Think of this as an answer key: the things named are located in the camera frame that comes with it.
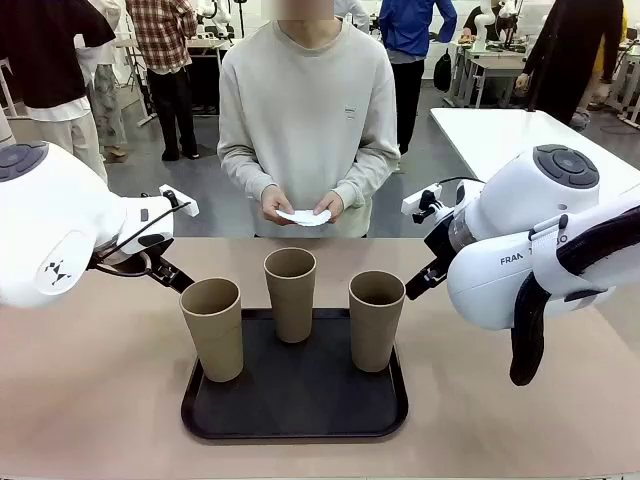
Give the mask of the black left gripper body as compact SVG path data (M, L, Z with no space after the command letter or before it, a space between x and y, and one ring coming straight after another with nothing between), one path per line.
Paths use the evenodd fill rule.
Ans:
M160 267L164 261L163 255L173 244L174 239L161 234L145 235L138 239L142 250L138 253L146 270Z

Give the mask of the person's right hand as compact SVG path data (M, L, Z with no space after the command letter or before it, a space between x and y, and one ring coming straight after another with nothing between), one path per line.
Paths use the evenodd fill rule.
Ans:
M279 215L279 212L292 215L294 213L294 209L278 186L269 185L263 190L261 195L261 204L263 216L267 221L280 226L291 224L291 221L288 218L284 218Z

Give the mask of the person's left hand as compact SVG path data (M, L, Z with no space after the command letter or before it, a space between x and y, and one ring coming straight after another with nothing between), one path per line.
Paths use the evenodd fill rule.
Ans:
M325 211L330 213L329 223L334 223L344 211L342 198L335 191L329 191L313 210L315 215L321 215Z

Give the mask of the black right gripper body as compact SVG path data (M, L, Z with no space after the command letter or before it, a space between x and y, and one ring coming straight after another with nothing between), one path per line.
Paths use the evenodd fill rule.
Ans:
M424 239L424 243L436 259L444 263L450 263L453 259L453 247L449 240L449 226L452 220L452 217L445 217L437 222Z

